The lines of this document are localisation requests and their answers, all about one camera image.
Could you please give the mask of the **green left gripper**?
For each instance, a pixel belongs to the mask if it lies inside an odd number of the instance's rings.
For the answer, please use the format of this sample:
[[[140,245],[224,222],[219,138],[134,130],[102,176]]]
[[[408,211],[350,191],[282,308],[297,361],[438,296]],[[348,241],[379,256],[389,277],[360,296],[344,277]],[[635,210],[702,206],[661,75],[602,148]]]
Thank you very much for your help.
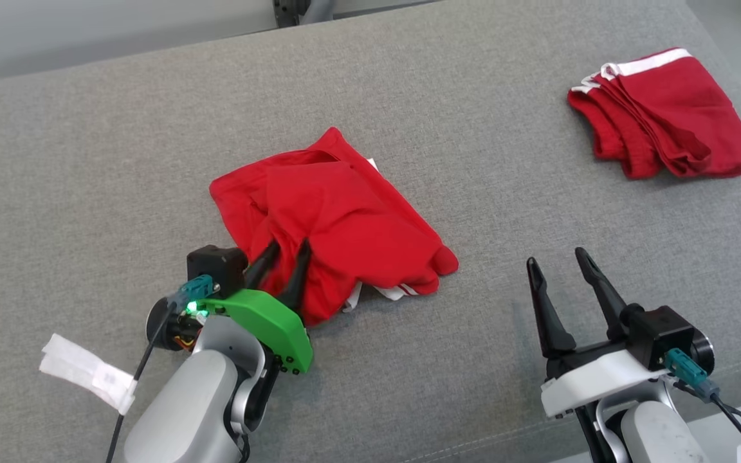
[[[309,240],[301,242],[296,266],[277,298],[258,290],[280,255],[280,245],[273,239],[244,270],[244,288],[226,299],[200,299],[200,307],[210,311],[223,309],[232,320],[256,337],[263,345],[290,360],[289,371],[306,374],[313,363],[313,347],[305,325],[296,313],[303,313],[307,273],[311,263]]]

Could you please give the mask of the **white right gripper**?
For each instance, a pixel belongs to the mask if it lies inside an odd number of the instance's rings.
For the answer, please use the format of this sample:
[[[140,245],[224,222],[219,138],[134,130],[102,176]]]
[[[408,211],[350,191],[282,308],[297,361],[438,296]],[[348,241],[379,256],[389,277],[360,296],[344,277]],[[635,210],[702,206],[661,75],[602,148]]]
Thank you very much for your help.
[[[621,312],[627,306],[614,285],[608,280],[589,252],[574,249],[580,271],[593,288],[607,325],[609,339],[623,339],[627,328],[621,323]],[[531,291],[539,345],[546,358],[545,381],[541,386],[541,402],[547,418],[554,418],[586,404],[623,392],[631,392],[642,383],[659,380],[665,369],[650,371],[626,348],[607,351],[578,367],[582,352],[576,352],[576,341],[559,319],[547,294],[547,279],[537,260],[527,259],[527,280]]]

